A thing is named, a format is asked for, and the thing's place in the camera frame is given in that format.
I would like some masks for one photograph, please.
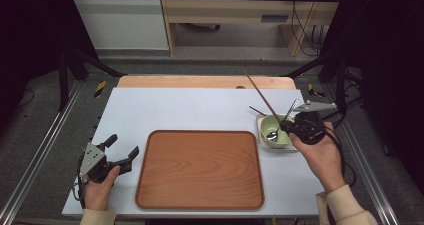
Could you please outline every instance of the green bowl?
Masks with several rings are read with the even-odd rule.
[[[285,115],[278,115],[280,121],[283,120]],[[287,118],[287,120],[289,121],[293,121],[293,117],[289,116]],[[262,119],[262,123],[261,123],[261,136],[262,139],[264,140],[265,144],[269,147],[272,148],[285,148],[287,147],[290,143],[291,140],[289,138],[289,136],[287,135],[286,132],[281,131],[281,129],[278,129],[278,138],[277,141],[273,142],[268,140],[267,135],[270,132],[274,132],[275,130],[277,130],[277,128],[279,127],[279,123],[277,121],[277,119],[274,117],[274,115],[267,115]]]

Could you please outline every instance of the white table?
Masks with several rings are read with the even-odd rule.
[[[286,113],[299,90],[261,89],[277,113]],[[302,217],[318,214],[315,194],[322,190],[299,152],[265,150],[258,145],[265,202],[254,211],[146,210],[135,204],[135,192],[149,134],[155,130],[238,130],[257,136],[257,113],[269,113],[254,89],[114,88],[92,143],[110,135],[118,140],[108,149],[108,161],[124,159],[135,146],[140,154],[133,171],[118,177],[109,209],[126,218],[248,218]],[[80,217],[82,209],[72,194],[63,209]]]

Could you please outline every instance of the beige sleeve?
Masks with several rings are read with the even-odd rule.
[[[345,185],[327,195],[317,194],[320,224],[329,224],[327,218],[327,204],[337,225],[377,225],[377,221],[370,212],[364,210],[350,190]]]
[[[113,225],[115,223],[116,214],[110,211],[94,211],[84,209],[84,214],[80,225],[102,224]]]

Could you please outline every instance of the brown tray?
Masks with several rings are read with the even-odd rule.
[[[137,186],[143,209],[258,209],[264,202],[255,136],[246,131],[149,135]]]

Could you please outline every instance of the yellow and black tape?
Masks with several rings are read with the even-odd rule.
[[[94,97],[98,98],[100,97],[100,94],[103,92],[103,88],[106,86],[106,81],[100,82],[99,85],[97,85],[96,92],[94,93]]]
[[[315,96],[318,96],[318,97],[325,97],[325,93],[323,93],[323,92],[316,92],[314,90],[314,86],[312,84],[310,84],[310,83],[308,85],[308,92],[309,92],[310,95],[315,95]]]

